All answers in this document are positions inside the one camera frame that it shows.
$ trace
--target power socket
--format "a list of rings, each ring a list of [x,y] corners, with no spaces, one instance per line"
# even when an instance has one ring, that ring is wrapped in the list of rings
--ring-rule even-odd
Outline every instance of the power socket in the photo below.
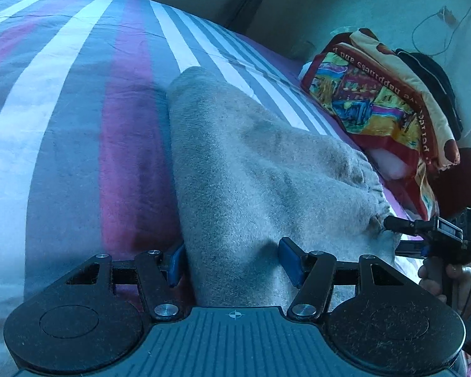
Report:
[[[444,5],[437,13],[438,18],[442,19],[450,28],[457,27],[457,18],[455,15]]]

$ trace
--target white wire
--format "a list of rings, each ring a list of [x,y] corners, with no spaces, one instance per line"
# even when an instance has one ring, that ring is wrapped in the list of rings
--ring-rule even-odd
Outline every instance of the white wire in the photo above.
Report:
[[[433,18],[434,16],[438,16],[438,13],[428,15],[412,31],[412,44],[413,44],[413,47],[415,48],[415,50],[417,52],[419,52],[420,54],[427,55],[428,57],[435,57],[437,55],[443,54],[443,52],[446,52],[448,50],[448,48],[450,48],[450,44],[452,43],[452,39],[453,39],[454,34],[456,33],[457,29],[461,26],[462,22],[466,19],[466,17],[469,15],[470,12],[471,12],[471,5],[469,6],[468,10],[466,11],[466,14],[464,14],[464,17],[461,18],[461,20],[458,22],[457,26],[453,29],[453,32],[450,36],[450,40],[448,41],[448,44],[446,44],[446,46],[443,48],[443,50],[441,50],[439,52],[436,52],[435,54],[426,54],[425,52],[422,52],[420,49],[418,49],[418,47],[415,43],[415,32],[417,31],[418,27],[420,27],[422,24],[424,24],[430,18]]]

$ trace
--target ribbed gray plate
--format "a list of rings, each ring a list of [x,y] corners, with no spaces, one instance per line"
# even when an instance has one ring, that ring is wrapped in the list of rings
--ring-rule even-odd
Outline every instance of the ribbed gray plate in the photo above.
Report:
[[[33,377],[23,371],[18,377]],[[368,377],[336,356],[312,325],[278,308],[193,308],[177,323],[154,326],[127,359],[94,377]],[[449,370],[435,374],[451,377]]]

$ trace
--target gray garment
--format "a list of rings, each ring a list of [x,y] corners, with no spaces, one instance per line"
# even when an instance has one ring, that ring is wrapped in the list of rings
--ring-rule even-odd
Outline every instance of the gray garment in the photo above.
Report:
[[[201,306],[282,306],[297,290],[277,259],[289,236],[338,260],[392,264],[398,237],[366,157],[290,127],[236,87],[189,68],[168,92],[173,172],[192,283]],[[351,291],[335,288],[332,306]]]

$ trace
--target bedsheet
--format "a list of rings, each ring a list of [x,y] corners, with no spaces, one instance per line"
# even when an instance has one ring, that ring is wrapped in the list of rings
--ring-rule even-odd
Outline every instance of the bedsheet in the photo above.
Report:
[[[354,146],[272,56],[150,0],[0,0],[0,377],[15,371],[3,322],[24,299],[96,253],[181,238],[165,89],[183,70]],[[396,265],[415,277],[418,262]]]

